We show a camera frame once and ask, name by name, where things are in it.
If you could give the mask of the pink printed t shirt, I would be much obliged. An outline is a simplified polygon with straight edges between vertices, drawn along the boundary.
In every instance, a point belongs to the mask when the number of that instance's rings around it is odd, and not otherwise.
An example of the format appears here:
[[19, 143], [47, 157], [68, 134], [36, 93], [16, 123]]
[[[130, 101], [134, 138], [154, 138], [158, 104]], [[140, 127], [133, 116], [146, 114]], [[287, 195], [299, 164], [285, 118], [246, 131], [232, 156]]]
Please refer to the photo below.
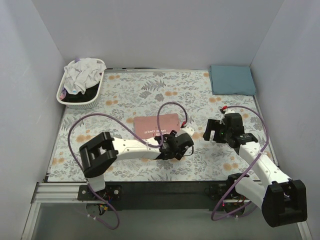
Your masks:
[[[172, 130], [180, 130], [180, 120], [177, 113], [164, 114], [159, 116], [160, 129], [163, 135], [169, 134]], [[157, 124], [157, 116], [137, 116], [133, 119], [134, 132], [141, 139], [154, 138], [160, 135]]]

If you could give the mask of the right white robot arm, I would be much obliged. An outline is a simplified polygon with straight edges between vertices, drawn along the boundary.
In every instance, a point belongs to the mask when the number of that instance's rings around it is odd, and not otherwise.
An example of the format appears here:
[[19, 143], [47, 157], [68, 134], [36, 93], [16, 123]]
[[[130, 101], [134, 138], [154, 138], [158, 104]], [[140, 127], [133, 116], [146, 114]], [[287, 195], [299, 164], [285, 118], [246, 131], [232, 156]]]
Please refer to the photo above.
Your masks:
[[229, 175], [226, 180], [227, 190], [214, 211], [218, 210], [225, 198], [243, 196], [261, 209], [270, 227], [307, 220], [305, 184], [299, 179], [290, 178], [264, 154], [258, 139], [252, 133], [245, 132], [239, 113], [227, 109], [221, 120], [209, 119], [203, 139], [209, 141], [211, 134], [214, 135], [214, 142], [228, 144], [234, 149], [261, 182], [258, 184], [253, 181], [246, 172]]

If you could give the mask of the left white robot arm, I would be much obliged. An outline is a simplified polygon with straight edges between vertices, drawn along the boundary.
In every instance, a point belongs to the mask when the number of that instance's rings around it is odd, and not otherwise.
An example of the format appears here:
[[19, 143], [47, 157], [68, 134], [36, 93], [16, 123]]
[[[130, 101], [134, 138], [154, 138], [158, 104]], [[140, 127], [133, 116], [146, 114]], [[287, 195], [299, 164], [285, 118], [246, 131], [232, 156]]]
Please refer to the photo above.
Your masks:
[[188, 149], [194, 147], [194, 133], [195, 129], [187, 125], [179, 131], [164, 134], [160, 147], [151, 147], [160, 144], [160, 136], [142, 143], [137, 139], [120, 139], [111, 137], [109, 132], [102, 132], [79, 148], [84, 176], [94, 192], [102, 191], [106, 187], [104, 173], [115, 161], [180, 160]]

